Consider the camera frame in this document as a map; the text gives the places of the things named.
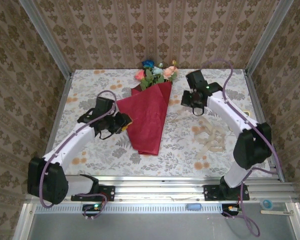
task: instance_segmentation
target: patterned wallpaper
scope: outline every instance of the patterned wallpaper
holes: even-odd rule
[[[300,0],[289,12],[252,79],[288,181],[300,198]]]
[[[65,79],[17,0],[0,0],[0,240],[11,239]]]
[[[246,67],[279,0],[34,0],[72,71]],[[211,68],[228,68],[216,63]]]

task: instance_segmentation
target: tape roll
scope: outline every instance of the tape roll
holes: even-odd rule
[[[274,208],[274,203],[269,199],[261,199],[260,205],[263,210],[271,211]]]

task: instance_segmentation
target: red flower wrapping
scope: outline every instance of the red flower wrapping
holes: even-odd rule
[[[127,133],[139,154],[158,155],[171,93],[171,82],[159,83],[117,101],[120,112],[128,114],[132,124]]]

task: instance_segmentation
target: floral tablecloth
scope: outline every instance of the floral tablecloth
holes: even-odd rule
[[[95,138],[73,156],[67,174],[99,176],[183,176],[220,177],[233,163],[236,143],[234,133],[210,109],[203,116],[194,116],[192,109],[180,105],[184,90],[189,86],[185,75],[193,69],[180,69],[173,82],[165,125],[158,156],[139,155],[126,132],[107,140]],[[131,88],[138,84],[134,79],[136,69],[76,70],[63,110],[54,146],[57,146],[73,129],[77,119],[96,103],[102,90],[113,91],[117,99],[131,95]],[[230,70],[204,69],[204,78],[223,86]],[[242,110],[255,118],[245,77],[235,69],[226,93]],[[267,161],[260,165],[269,170]],[[268,176],[255,171],[254,177]]]

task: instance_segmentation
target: flower bouquet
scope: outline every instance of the flower bouquet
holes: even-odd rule
[[[139,154],[159,154],[176,64],[172,61],[172,66],[163,69],[162,63],[155,66],[151,60],[143,61],[143,69],[135,74],[140,84],[131,89],[130,97],[117,101],[120,111],[132,119],[127,133]]]

